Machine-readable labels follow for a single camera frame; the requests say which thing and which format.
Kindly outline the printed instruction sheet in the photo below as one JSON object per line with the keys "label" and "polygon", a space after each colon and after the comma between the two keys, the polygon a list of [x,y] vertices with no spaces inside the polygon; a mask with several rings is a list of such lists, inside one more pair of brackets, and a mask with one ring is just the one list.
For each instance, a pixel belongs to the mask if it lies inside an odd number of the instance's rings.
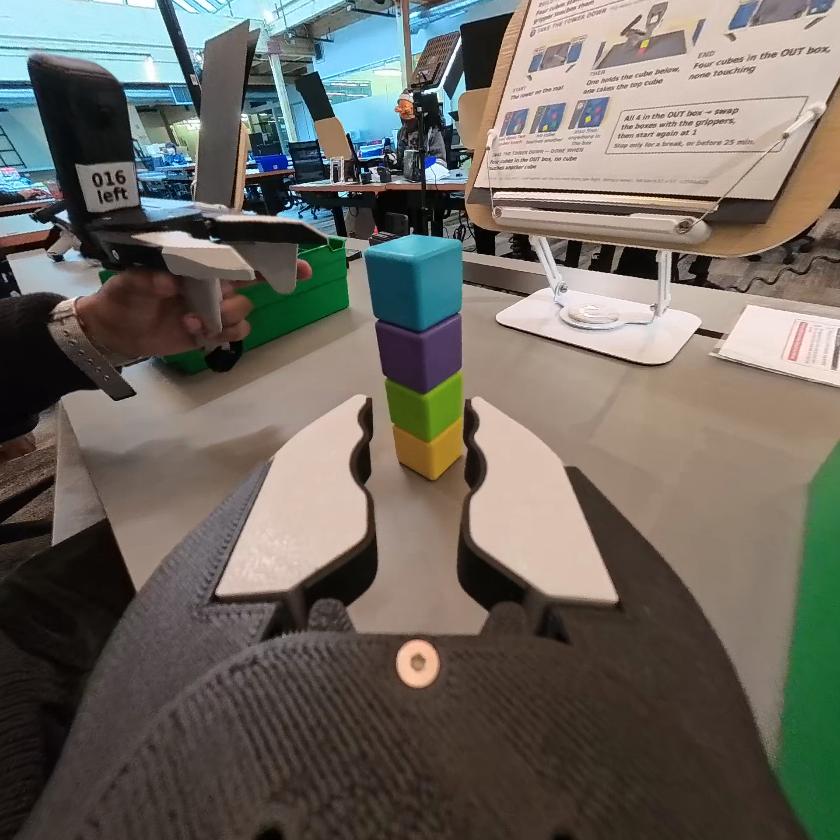
{"label": "printed instruction sheet", "polygon": [[838,73],[834,1],[530,2],[476,185],[769,201]]}

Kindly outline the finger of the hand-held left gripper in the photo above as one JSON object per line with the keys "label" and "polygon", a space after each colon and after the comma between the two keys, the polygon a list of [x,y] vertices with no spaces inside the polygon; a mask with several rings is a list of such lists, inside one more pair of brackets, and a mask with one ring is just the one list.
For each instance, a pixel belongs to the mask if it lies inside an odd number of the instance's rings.
{"label": "finger of the hand-held left gripper", "polygon": [[164,266],[175,276],[198,280],[250,282],[256,272],[230,245],[195,238],[185,231],[167,230],[133,234],[135,244],[157,249]]}
{"label": "finger of the hand-held left gripper", "polygon": [[246,244],[246,261],[257,275],[281,295],[290,295],[298,283],[298,245]]}

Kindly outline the document stand with white base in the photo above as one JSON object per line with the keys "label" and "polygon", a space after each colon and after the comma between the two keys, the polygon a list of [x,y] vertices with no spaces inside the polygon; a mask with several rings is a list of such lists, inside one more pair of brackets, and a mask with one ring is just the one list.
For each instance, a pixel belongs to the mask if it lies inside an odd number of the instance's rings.
{"label": "document stand with white base", "polygon": [[249,141],[241,114],[259,35],[246,19],[205,43],[193,188],[198,203],[243,206]]}
{"label": "document stand with white base", "polygon": [[[522,2],[502,40],[487,94],[466,190],[472,222],[487,230],[528,235],[546,286],[500,312],[501,326],[622,361],[671,362],[700,327],[700,318],[670,307],[674,255],[749,256],[811,226],[838,194],[838,84],[828,103],[791,126],[815,128],[773,200],[638,195],[557,190],[502,190],[476,185],[495,142],[494,118],[530,2]],[[573,290],[550,253],[549,239],[629,246],[654,252],[653,302]]]}

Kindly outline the person's left forearm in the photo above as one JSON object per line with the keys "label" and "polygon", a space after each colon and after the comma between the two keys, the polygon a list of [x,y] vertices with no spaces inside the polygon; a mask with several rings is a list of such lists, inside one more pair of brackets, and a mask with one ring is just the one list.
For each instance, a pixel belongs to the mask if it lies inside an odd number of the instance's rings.
{"label": "person's left forearm", "polygon": [[1,300],[1,442],[32,432],[64,395],[98,386],[51,337],[50,313],[64,298],[37,292]]}

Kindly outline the yellow cube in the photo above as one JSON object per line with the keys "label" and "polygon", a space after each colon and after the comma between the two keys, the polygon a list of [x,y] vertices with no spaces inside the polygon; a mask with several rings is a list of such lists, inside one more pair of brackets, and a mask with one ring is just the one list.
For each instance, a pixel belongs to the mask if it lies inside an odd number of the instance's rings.
{"label": "yellow cube", "polygon": [[392,426],[395,453],[400,464],[426,478],[436,480],[463,454],[463,418],[446,427],[430,441]]}

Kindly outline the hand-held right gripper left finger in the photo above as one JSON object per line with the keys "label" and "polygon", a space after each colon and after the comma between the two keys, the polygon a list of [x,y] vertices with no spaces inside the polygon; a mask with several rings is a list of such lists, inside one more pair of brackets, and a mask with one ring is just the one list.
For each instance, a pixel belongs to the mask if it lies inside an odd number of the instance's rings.
{"label": "hand-held right gripper left finger", "polygon": [[214,598],[275,603],[304,627],[317,601],[358,600],[377,572],[372,399],[352,395],[280,447],[238,531]]}

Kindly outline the purple cube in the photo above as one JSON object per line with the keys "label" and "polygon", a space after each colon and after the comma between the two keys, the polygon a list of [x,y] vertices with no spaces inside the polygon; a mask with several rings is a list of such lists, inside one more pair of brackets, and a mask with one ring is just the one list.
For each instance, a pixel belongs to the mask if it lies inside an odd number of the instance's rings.
{"label": "purple cube", "polygon": [[377,320],[375,335],[384,377],[412,391],[430,392],[461,370],[459,313],[421,332]]}

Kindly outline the green plastic bin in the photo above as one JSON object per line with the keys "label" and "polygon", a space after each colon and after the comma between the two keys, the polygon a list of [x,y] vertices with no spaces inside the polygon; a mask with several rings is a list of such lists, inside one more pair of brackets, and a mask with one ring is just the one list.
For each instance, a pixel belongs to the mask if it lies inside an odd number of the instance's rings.
{"label": "green plastic bin", "polygon": [[265,281],[240,287],[238,294],[253,307],[248,315],[250,332],[239,350],[192,350],[162,355],[160,360],[187,375],[228,372],[246,352],[346,309],[350,294],[345,245],[345,238],[331,236],[326,245],[301,246],[298,257],[310,266],[311,277],[297,282],[289,294],[276,292]]}
{"label": "green plastic bin", "polygon": [[807,491],[777,771],[808,835],[839,838],[839,445]]}

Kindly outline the blue cube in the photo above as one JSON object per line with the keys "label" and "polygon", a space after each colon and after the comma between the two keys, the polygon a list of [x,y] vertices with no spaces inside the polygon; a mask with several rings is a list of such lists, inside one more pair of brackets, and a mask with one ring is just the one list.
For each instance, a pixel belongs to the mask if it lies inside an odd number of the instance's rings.
{"label": "blue cube", "polygon": [[364,264],[378,320],[422,332],[460,313],[463,247],[458,240],[394,238],[367,248]]}

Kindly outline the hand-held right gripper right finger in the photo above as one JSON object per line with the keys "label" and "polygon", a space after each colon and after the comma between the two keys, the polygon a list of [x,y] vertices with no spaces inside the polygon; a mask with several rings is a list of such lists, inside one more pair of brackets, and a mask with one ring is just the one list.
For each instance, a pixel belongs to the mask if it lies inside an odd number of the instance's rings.
{"label": "hand-held right gripper right finger", "polygon": [[482,397],[464,433],[457,576],[482,633],[571,640],[574,621],[614,624],[619,594],[562,458]]}

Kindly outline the wooden top office table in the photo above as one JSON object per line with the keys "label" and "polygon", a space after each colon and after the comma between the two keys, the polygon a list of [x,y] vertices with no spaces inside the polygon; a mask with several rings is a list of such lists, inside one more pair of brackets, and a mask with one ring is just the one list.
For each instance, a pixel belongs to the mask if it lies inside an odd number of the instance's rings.
{"label": "wooden top office table", "polygon": [[387,193],[404,196],[410,209],[423,209],[427,216],[431,235],[443,237],[444,218],[447,211],[466,211],[466,181],[444,178],[437,182],[411,182],[398,176],[390,182],[369,184],[341,182],[332,184],[328,180],[292,183],[290,190],[303,201],[315,207],[330,210],[336,235],[347,238],[344,222],[345,208],[374,209]]}

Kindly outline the lime green cube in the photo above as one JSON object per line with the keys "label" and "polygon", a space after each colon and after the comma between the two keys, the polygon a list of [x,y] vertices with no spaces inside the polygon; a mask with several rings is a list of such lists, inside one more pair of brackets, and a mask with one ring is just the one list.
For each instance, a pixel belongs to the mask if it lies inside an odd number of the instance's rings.
{"label": "lime green cube", "polygon": [[425,393],[385,378],[385,394],[392,425],[415,438],[431,442],[463,416],[462,371]]}

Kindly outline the person's dark clothed body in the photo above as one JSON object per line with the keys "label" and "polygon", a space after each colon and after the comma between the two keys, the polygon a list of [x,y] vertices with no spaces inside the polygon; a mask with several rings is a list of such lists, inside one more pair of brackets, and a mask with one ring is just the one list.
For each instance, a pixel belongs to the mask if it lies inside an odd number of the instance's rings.
{"label": "person's dark clothed body", "polygon": [[107,519],[2,578],[1,838],[15,837],[45,789],[135,592]]}

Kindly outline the laminated paper sheet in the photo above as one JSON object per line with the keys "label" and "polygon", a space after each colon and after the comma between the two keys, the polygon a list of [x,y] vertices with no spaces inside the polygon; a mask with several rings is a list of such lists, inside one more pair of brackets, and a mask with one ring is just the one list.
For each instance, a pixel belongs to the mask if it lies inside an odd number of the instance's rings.
{"label": "laminated paper sheet", "polygon": [[839,386],[839,320],[748,305],[711,355],[761,371]]}

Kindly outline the person's left hand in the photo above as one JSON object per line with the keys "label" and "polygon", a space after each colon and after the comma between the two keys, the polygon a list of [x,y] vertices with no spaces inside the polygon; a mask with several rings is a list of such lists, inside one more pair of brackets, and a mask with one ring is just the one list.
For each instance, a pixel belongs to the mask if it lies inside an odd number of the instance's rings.
{"label": "person's left hand", "polygon": [[161,358],[243,340],[253,305],[241,291],[264,279],[220,281],[222,328],[216,332],[187,306],[181,279],[164,271],[120,272],[95,293],[79,297],[75,311],[82,331],[106,355],[123,362]]}

